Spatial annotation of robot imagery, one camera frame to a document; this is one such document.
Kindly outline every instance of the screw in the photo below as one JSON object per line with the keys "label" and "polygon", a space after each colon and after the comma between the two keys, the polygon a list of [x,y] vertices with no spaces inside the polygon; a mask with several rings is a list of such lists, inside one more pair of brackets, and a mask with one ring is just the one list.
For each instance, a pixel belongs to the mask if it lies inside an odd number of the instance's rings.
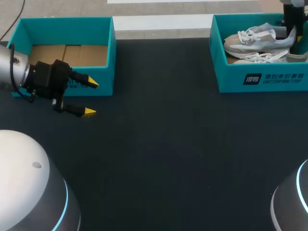
{"label": "screw", "polygon": [[17,59],[16,57],[14,57],[14,58],[13,58],[13,62],[14,62],[15,64],[18,64],[18,63],[19,63],[19,59]]}

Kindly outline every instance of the teal box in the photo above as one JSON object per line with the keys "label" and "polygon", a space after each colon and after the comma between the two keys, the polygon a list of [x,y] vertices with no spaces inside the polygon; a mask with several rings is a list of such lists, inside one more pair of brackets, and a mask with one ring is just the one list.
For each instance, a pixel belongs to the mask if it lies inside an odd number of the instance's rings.
{"label": "teal box", "polygon": [[[221,93],[308,90],[308,63],[227,63],[223,48],[225,38],[264,23],[275,25],[282,19],[283,15],[280,13],[214,15],[209,46]],[[305,24],[304,34],[307,33],[308,26]],[[307,52],[308,38],[303,36],[295,49],[298,54]]]}
{"label": "teal box", "polygon": [[15,50],[30,55],[33,45],[108,45],[106,66],[72,67],[91,76],[98,84],[92,88],[70,88],[65,96],[110,96],[116,65],[116,36],[112,17],[21,18],[10,43]]}

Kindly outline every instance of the open box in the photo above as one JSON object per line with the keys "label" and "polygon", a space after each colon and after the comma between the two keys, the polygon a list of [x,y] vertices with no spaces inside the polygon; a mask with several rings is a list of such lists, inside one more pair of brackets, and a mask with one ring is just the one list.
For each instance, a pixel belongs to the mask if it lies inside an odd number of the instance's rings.
{"label": "open box", "polygon": [[[229,64],[223,40],[238,31],[264,23],[275,25],[283,19],[280,13],[214,15],[209,40],[210,51],[220,92],[308,90],[308,63]],[[305,24],[304,34],[308,34]],[[296,53],[308,51],[303,36]]]}
{"label": "open box", "polygon": [[116,37],[112,17],[21,18],[8,47],[10,43],[28,55],[31,64],[63,60],[99,84],[92,89],[70,81],[65,96],[113,93]]}

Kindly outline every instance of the gray floor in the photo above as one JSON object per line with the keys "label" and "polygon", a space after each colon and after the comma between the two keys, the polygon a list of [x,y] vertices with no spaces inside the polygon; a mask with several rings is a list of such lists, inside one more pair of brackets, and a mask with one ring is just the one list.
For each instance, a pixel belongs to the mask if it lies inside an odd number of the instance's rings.
{"label": "gray floor", "polygon": [[[0,0],[0,35],[14,21],[22,0]],[[131,16],[261,12],[258,1],[207,1],[107,4],[107,0],[26,0],[22,17]],[[9,40],[14,27],[3,40]],[[210,29],[116,31],[117,39],[208,37]]]}

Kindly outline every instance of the dark textured mat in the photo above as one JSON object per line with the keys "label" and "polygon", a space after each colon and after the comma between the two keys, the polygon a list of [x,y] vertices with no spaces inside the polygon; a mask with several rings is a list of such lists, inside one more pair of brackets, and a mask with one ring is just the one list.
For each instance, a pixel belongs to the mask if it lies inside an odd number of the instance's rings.
{"label": "dark textured mat", "polygon": [[308,94],[219,94],[208,39],[117,43],[93,118],[0,92],[0,129],[36,139],[75,191],[83,231],[272,231],[271,193],[307,158]]}

